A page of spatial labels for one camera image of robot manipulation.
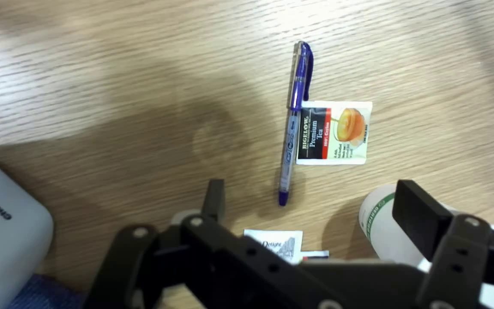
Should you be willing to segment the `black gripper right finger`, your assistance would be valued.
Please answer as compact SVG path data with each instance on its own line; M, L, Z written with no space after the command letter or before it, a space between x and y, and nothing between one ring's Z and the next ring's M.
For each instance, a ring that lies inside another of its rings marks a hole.
M394 220L426 259L445 261L452 256L447 234L455 215L416 180L397 182Z

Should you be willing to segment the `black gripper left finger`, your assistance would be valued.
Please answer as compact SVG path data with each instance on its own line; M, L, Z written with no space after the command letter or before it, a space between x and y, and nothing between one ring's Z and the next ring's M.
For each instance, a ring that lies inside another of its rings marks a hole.
M205 203L201 213L220 222L225 211L225 180L212 179L207 187Z

